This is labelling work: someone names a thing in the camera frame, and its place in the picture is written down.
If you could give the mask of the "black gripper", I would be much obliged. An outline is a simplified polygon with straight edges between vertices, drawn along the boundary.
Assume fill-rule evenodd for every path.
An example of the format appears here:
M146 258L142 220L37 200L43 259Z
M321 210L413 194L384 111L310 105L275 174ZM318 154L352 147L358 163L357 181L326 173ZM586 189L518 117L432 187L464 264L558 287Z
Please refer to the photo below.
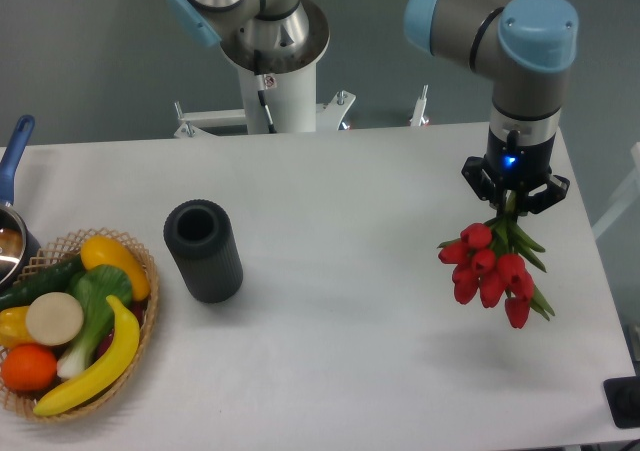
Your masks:
M520 137L499 138L489 129L485 158L470 156L461 174L476 196L495 211L504 211L506 190L532 191L519 204L519 214L540 214L563 201L570 180L550 175L550 160L555 136L534 144L522 145Z

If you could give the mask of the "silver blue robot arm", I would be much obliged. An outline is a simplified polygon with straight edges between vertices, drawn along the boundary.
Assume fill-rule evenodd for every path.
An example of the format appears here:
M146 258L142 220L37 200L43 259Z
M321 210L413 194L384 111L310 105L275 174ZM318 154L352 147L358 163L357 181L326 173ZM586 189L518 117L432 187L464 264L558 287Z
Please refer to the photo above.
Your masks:
M252 134L336 129L350 101L316 100L316 65L330 38L310 0L166 0L184 31L235 66ZM538 214L569 183L550 158L577 49L565 0L409 0L406 39L492 82L487 149L462 173L498 214Z

